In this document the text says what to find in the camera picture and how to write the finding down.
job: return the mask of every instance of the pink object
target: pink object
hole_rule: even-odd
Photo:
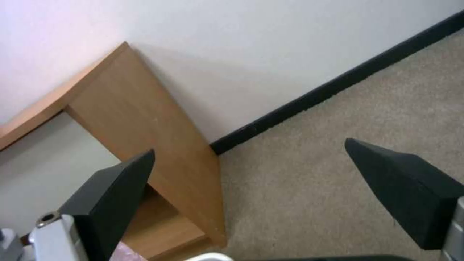
[[[119,242],[110,261],[147,261],[126,244]]]

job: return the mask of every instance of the black foam pad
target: black foam pad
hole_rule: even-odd
[[[422,249],[441,249],[464,186],[417,155],[347,139],[375,196]]]
[[[155,153],[93,174],[59,209],[74,217],[89,261],[109,260],[142,199]]]

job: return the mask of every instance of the white object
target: white object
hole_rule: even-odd
[[[207,253],[187,259],[186,261],[233,261],[233,259],[225,254]]]

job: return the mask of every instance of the beige carpet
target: beige carpet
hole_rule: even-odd
[[[422,251],[346,154],[355,137],[422,156],[464,182],[464,31],[222,155],[237,260]]]

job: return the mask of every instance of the wooden panel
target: wooden panel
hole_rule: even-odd
[[[119,46],[112,53],[88,66],[2,125],[0,127],[0,150],[58,114],[95,76],[99,75],[112,62],[113,58],[118,56],[119,52],[125,50],[126,46],[127,44]]]
[[[209,248],[212,247],[213,244],[211,243],[211,240],[204,238],[181,249],[178,249],[177,251],[169,252],[155,258],[150,258],[149,261],[184,261],[188,258],[205,253]]]
[[[149,148],[148,183],[215,244],[226,244],[218,157],[128,45],[64,110],[120,160]]]
[[[205,238],[205,233],[153,191],[146,193],[122,241],[150,259]]]

